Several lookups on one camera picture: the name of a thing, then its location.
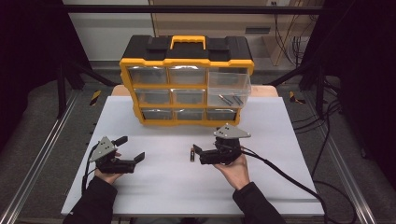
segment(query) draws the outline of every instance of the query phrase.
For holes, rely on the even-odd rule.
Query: black horizontal bar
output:
[[[245,7],[245,6],[125,6],[125,5],[46,5],[69,13],[205,13],[205,14],[284,14],[322,15],[335,8],[323,7]]]

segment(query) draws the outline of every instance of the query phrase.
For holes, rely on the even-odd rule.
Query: yellow and black tool organizer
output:
[[[133,35],[121,78],[142,124],[236,125],[254,62],[243,36]]]

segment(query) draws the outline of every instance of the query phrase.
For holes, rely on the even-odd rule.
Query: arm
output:
[[[276,209],[265,199],[262,192],[248,176],[248,162],[244,154],[230,165],[215,164],[230,185],[235,188],[233,200],[245,214],[248,224],[286,223]]]
[[[112,186],[120,174],[107,175],[95,170],[95,177],[64,219],[64,224],[109,224],[117,190]]]

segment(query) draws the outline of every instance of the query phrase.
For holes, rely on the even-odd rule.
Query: yellow handle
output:
[[[175,43],[202,43],[206,49],[206,42],[204,35],[174,35],[172,36],[171,49]]]

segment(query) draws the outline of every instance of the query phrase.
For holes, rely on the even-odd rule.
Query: black sleeve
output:
[[[233,200],[245,214],[248,224],[286,224],[283,217],[265,199],[254,182],[233,193]]]
[[[64,224],[110,224],[116,195],[117,190],[113,186],[95,176],[64,219]]]

